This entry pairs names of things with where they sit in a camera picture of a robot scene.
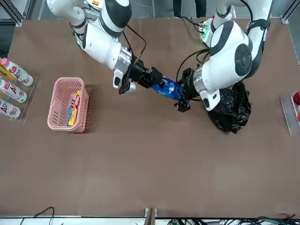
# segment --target cable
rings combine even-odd
[[[196,22],[194,22],[193,20],[187,18],[186,16],[180,16],[180,18],[181,18],[181,19],[186,19],[186,20],[189,21],[191,24],[196,25],[196,26],[200,26],[199,24],[204,22],[204,21],[202,21],[202,22],[196,23]]]
[[[167,223],[167,225],[170,225],[172,222],[173,222],[173,220],[174,219],[171,219],[168,223]]]
[[[201,50],[199,50],[199,51],[197,51],[197,52],[194,52],[194,53],[192,53],[192,54],[190,54],[189,56],[187,56],[184,60],[183,60],[183,62],[180,64],[180,66],[179,66],[179,68],[178,68],[178,70],[177,70],[177,73],[176,73],[176,83],[178,82],[178,75],[179,75],[179,71],[180,71],[180,69],[181,69],[181,67],[183,66],[183,64],[189,59],[189,58],[191,58],[193,55],[196,55],[196,54],[202,54],[202,53],[207,53],[207,52],[209,52],[210,51],[210,49],[209,48],[205,48],[205,49],[201,49]],[[196,102],[202,102],[202,100],[201,99],[195,99],[195,98],[192,98],[192,99],[190,99],[191,101],[196,101]]]
[[[186,224],[188,223],[189,225],[192,225],[192,223],[189,222],[187,219],[185,219],[185,221],[186,221]]]
[[[146,48],[146,46],[147,46],[147,42],[146,42],[146,40],[141,36],[141,35],[139,35],[134,29],[132,29],[128,24],[126,25],[129,29],[131,29],[131,31],[132,32],[134,32],[140,39],[142,39],[143,40],[143,42],[145,43],[145,45],[144,45],[144,48],[142,49],[142,51],[141,51],[141,54],[139,55],[139,57],[137,57],[136,58],[136,60],[135,60],[135,62],[134,62],[134,64],[136,64],[137,62],[138,62],[138,60],[140,59],[140,57],[142,56],[142,54],[143,54],[143,52],[145,51],[145,48]]]
[[[210,52],[206,53],[206,55],[204,56],[203,60],[200,60],[200,59],[199,59],[199,56],[201,55],[201,53],[198,53],[198,54],[196,55],[196,60],[197,60],[199,63],[201,63],[201,64],[203,65],[203,64],[205,63],[206,57],[207,57],[209,54],[210,54]]]
[[[153,12],[152,7],[150,7],[150,6],[141,6],[141,5],[139,5],[139,4],[136,3],[136,0],[135,0],[135,4],[136,4],[138,7],[141,7],[141,8],[150,8],[150,9],[151,9],[151,12],[150,12],[150,14],[149,14],[148,16],[146,16],[146,17],[139,17],[139,19],[146,19],[146,18],[149,18],[149,17],[151,16],[151,14],[152,14],[152,12]]]
[[[196,30],[198,33],[204,33],[204,32],[202,32],[202,31],[199,31],[199,30],[195,27],[195,23],[194,23],[192,17],[191,17],[191,23],[192,23],[193,27],[195,28],[195,30]]]
[[[206,55],[208,55],[208,54],[206,54]],[[205,57],[204,57],[205,58]],[[232,224],[233,223],[233,221],[234,221],[234,219],[230,222],[230,223],[228,223],[227,225],[230,225],[230,224]]]
[[[23,219],[22,219],[22,221],[20,222],[20,225],[22,225],[22,224],[23,224],[24,220],[25,220],[25,218],[23,218]]]
[[[93,22],[95,21],[95,20],[93,20],[93,19],[92,19],[92,18],[90,18],[90,17],[87,17],[87,19],[88,19],[88,20],[92,20]]]
[[[50,207],[48,207],[47,209],[45,209],[44,211],[41,211],[41,212],[39,212],[38,214],[34,215],[33,218],[37,218],[39,215],[41,215],[41,214],[47,212],[49,209],[52,209],[52,210],[53,210],[52,216],[51,216],[50,221],[49,221],[49,225],[51,225],[51,221],[52,221],[52,219],[54,218],[54,207],[52,207],[52,206],[50,206]]]
[[[251,10],[250,6],[248,5],[248,3],[245,2],[245,0],[240,0],[240,1],[241,1],[242,3],[244,3],[244,5],[248,8],[249,13],[250,13],[250,22],[252,22],[252,21],[253,21],[253,13],[252,13],[252,10]]]
[[[205,61],[206,57],[210,54],[210,52],[206,53],[206,55],[203,58],[203,62]]]
[[[124,35],[124,38],[125,38],[125,39],[126,39],[126,41],[127,41],[127,44],[128,44],[128,46],[129,46],[129,49],[130,49],[130,51],[131,51],[132,55],[134,56],[133,49],[132,49],[132,47],[131,47],[131,45],[130,45],[130,43],[129,43],[129,41],[128,41],[128,39],[127,39],[126,35],[125,35],[125,32],[123,32],[123,35]]]
[[[176,74],[176,82],[178,82],[178,75],[179,75],[179,71],[180,71],[180,69],[181,69],[181,67],[183,66],[183,64],[189,59],[189,58],[191,58],[193,55],[196,55],[196,54],[198,54],[198,53],[208,53],[210,51],[210,49],[209,48],[205,48],[205,49],[201,49],[201,50],[199,50],[199,51],[197,51],[197,52],[194,52],[194,53],[192,53],[192,54],[190,54],[189,56],[187,56],[184,60],[183,60],[183,62],[180,64],[180,66],[179,66],[179,68],[178,68],[178,70],[177,70],[177,74]]]

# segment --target black cable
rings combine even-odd
[[[75,36],[75,30],[74,30],[74,27],[72,26],[72,24],[71,23],[69,23],[69,25],[70,25],[70,28],[72,28],[73,29],[73,36]]]
[[[191,23],[192,23],[193,27],[195,28],[195,30],[196,30],[198,33],[204,33],[204,32],[202,32],[202,31],[199,31],[199,30],[195,27],[195,23],[194,23],[192,17],[191,17]]]
[[[193,55],[196,55],[196,54],[198,54],[198,53],[207,53],[207,52],[209,52],[209,51],[210,51],[209,48],[204,48],[204,49],[201,49],[201,50],[199,50],[199,51],[197,51],[197,52],[194,52],[194,53],[190,54],[189,56],[187,56],[187,57],[183,60],[183,62],[180,64],[180,66],[179,66],[179,68],[178,68],[178,70],[177,70],[177,73],[176,73],[176,82],[178,82],[178,75],[179,75],[179,71],[180,71],[181,67],[183,66],[183,64],[184,64],[189,58],[191,58]]]
[[[245,0],[240,0],[240,1],[241,1],[242,3],[244,3],[244,5],[248,8],[249,13],[250,13],[250,22],[252,22],[252,21],[253,21],[253,13],[252,13],[252,10],[251,10],[250,6],[248,5],[248,3],[245,2]]]
[[[201,55],[201,53],[198,53],[197,55],[196,55],[196,60],[197,60],[197,62],[199,62],[199,63],[201,63],[202,65],[204,64],[204,60],[200,60],[199,59],[199,56]]]
[[[41,212],[39,212],[38,214],[34,215],[33,218],[37,218],[39,215],[42,215],[43,213],[47,212],[49,209],[52,209],[52,210],[53,210],[52,216],[51,216],[50,221],[49,221],[49,225],[51,225],[51,221],[52,221],[52,219],[54,218],[54,207],[52,207],[52,206],[50,206],[50,207],[48,207],[47,209],[45,209],[44,211],[41,211]]]
[[[167,225],[170,225],[170,224],[173,222],[173,220],[174,220],[174,219],[171,219],[171,220],[167,223]]]
[[[142,51],[141,51],[141,54],[139,55],[139,57],[137,57],[136,58],[136,60],[135,60],[135,62],[134,62],[134,64],[136,64],[137,62],[138,62],[138,60],[140,59],[140,57],[142,56],[142,54],[143,54],[143,52],[145,51],[145,48],[146,48],[146,46],[147,46],[147,42],[146,42],[146,40],[141,36],[141,35],[139,35],[134,29],[132,29],[128,24],[126,25],[129,29],[131,29],[131,31],[132,32],[134,32],[140,39],[142,39],[143,40],[143,42],[145,43],[145,45],[144,45],[144,48],[142,49]]]
[[[130,51],[131,51],[132,55],[134,56],[133,49],[132,49],[132,47],[131,47],[131,45],[130,45],[130,43],[129,43],[129,41],[128,41],[128,39],[127,39],[126,35],[125,35],[125,32],[123,32],[123,35],[124,35],[124,38],[125,38],[125,39],[126,39],[126,41],[127,41],[127,44],[128,44],[128,46],[129,46],[129,49],[130,49]]]
[[[178,68],[178,70],[177,70],[177,73],[176,73],[176,83],[178,82],[178,75],[179,75],[179,71],[180,71],[180,69],[181,69],[181,67],[183,66],[183,64],[189,59],[189,58],[191,58],[193,55],[196,55],[196,54],[198,54],[198,53],[207,53],[207,52],[209,52],[210,51],[210,49],[209,48],[205,48],[205,49],[201,49],[201,50],[199,50],[199,51],[197,51],[197,52],[194,52],[194,53],[192,53],[192,54],[190,54],[189,56],[187,56],[184,60],[183,60],[183,62],[180,64],[180,66],[179,66],[179,68]],[[192,99],[190,99],[191,101],[196,101],[196,102],[202,102],[202,100],[201,99],[195,99],[195,98],[192,98]]]
[[[193,19],[191,20],[191,19],[187,18],[186,16],[180,16],[180,18],[181,18],[181,19],[186,19],[186,20],[189,21],[191,24],[196,25],[196,26],[200,26],[200,23],[203,23],[203,22],[204,22],[204,21],[202,21],[202,22],[196,23],[196,22],[193,22]]]
[[[22,224],[23,224],[24,220],[25,220],[25,218],[23,218],[23,219],[22,219],[22,221],[20,222],[20,225],[22,225]]]
[[[185,221],[186,221],[186,224],[188,223],[189,225],[192,225],[192,223],[189,222],[187,219],[185,219]]]
[[[195,225],[200,225],[200,223],[196,219],[193,219],[193,222],[195,223]]]
[[[210,54],[210,52],[206,53],[206,55],[203,58],[203,62],[205,61],[206,57]]]
[[[228,223],[227,225],[230,225],[230,224],[232,224],[233,223],[233,221],[234,221],[234,219],[230,222],[230,223]]]

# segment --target metal bracket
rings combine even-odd
[[[144,225],[155,225],[155,218],[158,217],[158,210],[155,208],[145,208]]]
[[[280,17],[281,18],[281,23],[283,25],[289,24],[288,18],[294,12],[294,10],[297,8],[297,6],[299,4],[300,4],[300,0],[294,0],[294,2],[290,5],[288,10]]]
[[[285,20],[282,16],[280,17],[280,19],[281,19],[281,23],[283,25],[289,25],[289,21],[288,20]]]

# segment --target red object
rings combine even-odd
[[[292,99],[296,105],[300,105],[300,91],[297,91]]]

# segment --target plastic basket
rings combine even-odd
[[[67,126],[68,109],[75,103],[77,91],[81,90],[81,99],[76,122],[73,126]],[[48,126],[52,130],[65,130],[73,133],[81,133],[85,129],[86,115],[88,111],[89,95],[84,88],[84,82],[78,77],[61,77],[53,88],[53,94],[48,114]]]

